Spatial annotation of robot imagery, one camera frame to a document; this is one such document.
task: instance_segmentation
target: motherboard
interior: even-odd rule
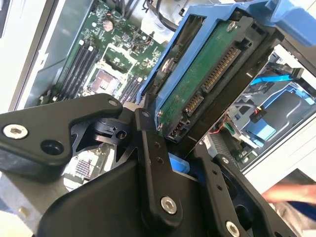
[[[40,104],[107,93],[134,102],[164,47],[98,0],[92,6],[57,83]]]

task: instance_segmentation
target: metal screw head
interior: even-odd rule
[[[227,221],[226,222],[226,228],[227,228],[228,232],[233,237],[239,237],[240,236],[239,230],[238,230],[237,226],[233,222]]]
[[[114,100],[109,100],[109,103],[111,104],[111,105],[114,105],[114,106],[117,106],[118,104],[117,104],[117,102],[115,102]]]
[[[228,163],[229,163],[228,159],[227,159],[227,158],[225,158],[225,157],[222,157],[222,160],[223,160],[223,162],[224,162],[224,163],[226,163],[226,164],[228,164]]]
[[[3,133],[6,137],[12,139],[22,139],[28,135],[26,127],[18,124],[10,124],[4,127]]]
[[[163,126],[163,123],[160,123],[160,124],[158,125],[158,127],[157,127],[157,131],[162,130],[162,126]]]
[[[236,21],[231,22],[227,27],[227,32],[231,32],[236,27]]]
[[[19,208],[19,213],[26,218],[29,215],[29,211],[25,207],[20,207]]]
[[[176,214],[177,205],[172,198],[165,196],[160,201],[162,208],[171,215]]]

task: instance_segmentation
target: person's hand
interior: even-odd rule
[[[262,196],[269,203],[300,201],[316,204],[316,185],[274,185]]]

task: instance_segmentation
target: green circuit board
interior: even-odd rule
[[[69,54],[53,95],[65,90],[64,81],[70,80],[67,75],[74,70],[76,57],[83,44],[88,44],[96,55],[91,65],[88,65],[89,71],[84,75],[85,79],[81,80],[84,82],[81,85],[82,90],[90,88],[98,78],[98,73],[103,71],[116,80],[115,89],[109,93],[116,98],[121,96],[131,80],[143,83],[164,51],[164,47],[152,37],[143,33],[120,13],[110,9],[103,1],[97,0]]]
[[[190,65],[186,73],[181,78],[178,85],[175,87],[175,89],[172,91],[172,93],[162,106],[162,115],[158,118],[159,123],[172,124],[175,115],[181,115],[184,107],[188,104],[188,101],[191,98],[192,102],[189,103],[189,105],[191,105],[192,110],[192,106],[197,107],[199,105],[202,99],[201,97],[195,96],[195,91],[200,86],[201,81],[204,80],[206,75],[210,73],[210,69],[212,69],[214,65],[218,63],[218,60],[223,57],[223,53],[237,33],[236,30],[227,32],[227,26],[229,24],[229,21],[221,22],[216,26],[214,32],[205,43],[203,49],[197,55],[193,63]],[[216,81],[220,78],[222,70],[229,66],[229,61],[233,58],[233,56],[230,55],[231,53],[235,55],[235,49],[228,51],[227,57],[225,58],[225,60],[223,60],[223,62],[227,61],[227,63],[224,62],[225,65],[220,65],[222,68],[219,68],[218,71],[215,71],[214,74],[210,75],[210,77],[208,78],[209,85],[215,84]],[[205,90],[208,93],[210,89],[211,86],[208,86]],[[175,127],[174,133],[180,126],[181,124]]]

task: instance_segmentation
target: red wire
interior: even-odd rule
[[[223,126],[224,126],[224,124],[222,124],[222,125],[219,127],[219,129],[218,129],[217,131],[215,131],[215,132],[210,132],[209,134],[219,133]]]

